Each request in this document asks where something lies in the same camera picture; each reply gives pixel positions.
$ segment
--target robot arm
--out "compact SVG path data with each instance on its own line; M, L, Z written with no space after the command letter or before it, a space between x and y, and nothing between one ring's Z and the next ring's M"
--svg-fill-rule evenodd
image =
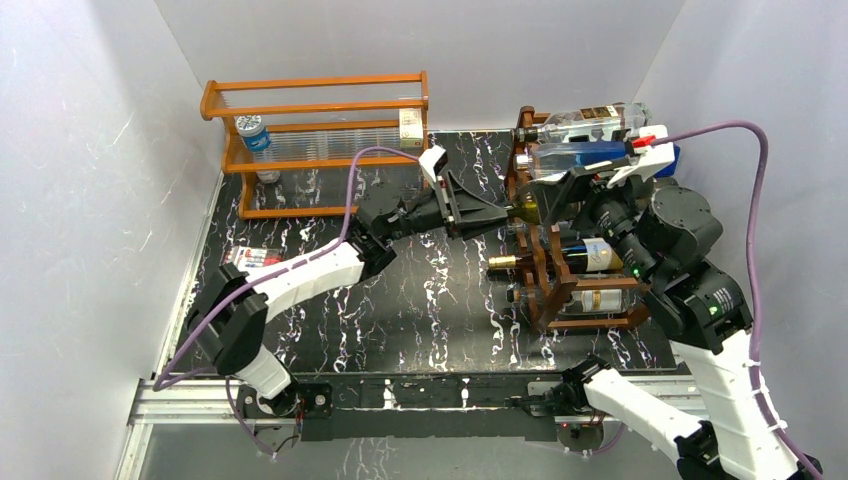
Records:
M654 154L650 176L663 161L649 144L633 141L631 150ZM575 228L603 232L626 268L650 285L643 300L689 366L710 421L651 397L598 358L566 371L559 397L621 419L672 459L683 478L806 478L766 424L747 381L752 318L742 290L706 260L721 224L701 195L678 186L655 191L638 211L632 191L639 179L630 175L639 170L639 162L570 170L543 212L545 223L560 220L563 203L583 202Z
M219 375L240 378L274 414L291 414L301 401L301 386L262 344L267 322L316 295L379 274L396 256L392 240L439 227L445 227L450 237L467 239L506 223L504 207L468 192L451 172L442 172L447 163L444 149L426 150L419 163L428 183L423 192L407 203L397 186L372 186L359 202L344 239L267 267L242 272L227 264L214 272L188 314L188 331L236 289L298 266L294 274L245 291L200 333L197 342Z

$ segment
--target gold bottle cap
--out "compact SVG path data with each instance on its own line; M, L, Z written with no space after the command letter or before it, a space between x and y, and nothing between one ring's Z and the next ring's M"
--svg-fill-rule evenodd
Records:
M518 261L515 255L503 255L499 257L489 257L489 270L505 270L515 268Z

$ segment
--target wooden rack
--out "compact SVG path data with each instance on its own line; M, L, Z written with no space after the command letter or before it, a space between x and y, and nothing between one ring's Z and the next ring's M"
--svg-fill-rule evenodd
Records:
M547 118L547 113L536 113L533 107L525 106L521 108L518 114L516 127L532 127L534 124L544 122ZM526 171L515 168L515 156L526 153L531 146L532 144L527 142L515 142L512 152L510 152L504 185L511 200L515 198L518 189L531 180ZM521 222L518 218L512 218L511 221ZM571 298L572 292L616 288L638 289L640 288L639 282L631 277L589 279L572 274L562 257L559 229L556 225L548 227L547 231L555 270L553 282L550 282L547 274L545 249L542 247L539 231L537 228L528 228L527 231L529 235L517 231L516 236L519 252L529 251L533 254L533 268L521 268L520 276L527 287L530 318L534 327L539 330L599 327L635 328L648 318L650 313L647 307L641 303L623 314L609 318L568 318L559 313L563 305ZM537 286L544 293L544 298L535 298L535 287Z
M419 98L394 99L384 101L321 103L301 105L265 105L250 107L230 107L226 99L227 92L246 90L271 90L307 87L338 87L351 85L375 85L391 83L420 83ZM302 170L315 168L345 168L350 167L353 158L342 159L294 159L271 163L254 163L253 156L244 146L244 142L236 131L234 117L242 115L262 115L267 119L271 115L309 114L309 113L340 113L362 110L391 110L395 116L385 120L344 121L324 123L291 123L266 124L270 134L300 133L300 132L337 132L341 130L369 129L398 129L399 119L397 110L415 108L421 110L421 120L424 126L424 139L421 151L427 143L427 110L429 108L429 93L427 72L404 75L371 75L359 77L333 78L303 78L288 80L266 80L254 82L218 83L214 80L206 84L203 98L200 102L200 115L204 120L220 118L227 129L224 154L221 157L221 170L224 173L238 173L242 176L242 195L239 202L239 215L245 219L302 217L342 215L344 206L312 207L312 208L283 208L283 209L254 209L252 208L253 194L256 188L256 172L266 170ZM361 167L383 167L396 165L416 165L415 161L399 156L379 156L362 158L358 162Z

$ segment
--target gray floor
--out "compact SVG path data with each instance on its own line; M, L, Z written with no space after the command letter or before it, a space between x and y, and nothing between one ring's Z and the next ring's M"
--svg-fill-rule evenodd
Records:
M271 463L237 425L157 425L141 478L163 479L676 479L636 433L583 459L521 438L365 438L300 443Z

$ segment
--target small box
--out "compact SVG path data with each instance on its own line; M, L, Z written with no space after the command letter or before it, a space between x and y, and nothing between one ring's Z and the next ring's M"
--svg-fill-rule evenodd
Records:
M267 267L283 261L283 251L279 248L253 248L235 245L227 252L224 263L232 263L242 271L251 268Z
M418 108L401 108L398 110L400 132L400 148L403 150L418 150L424 145L424 124L421 121L421 110Z

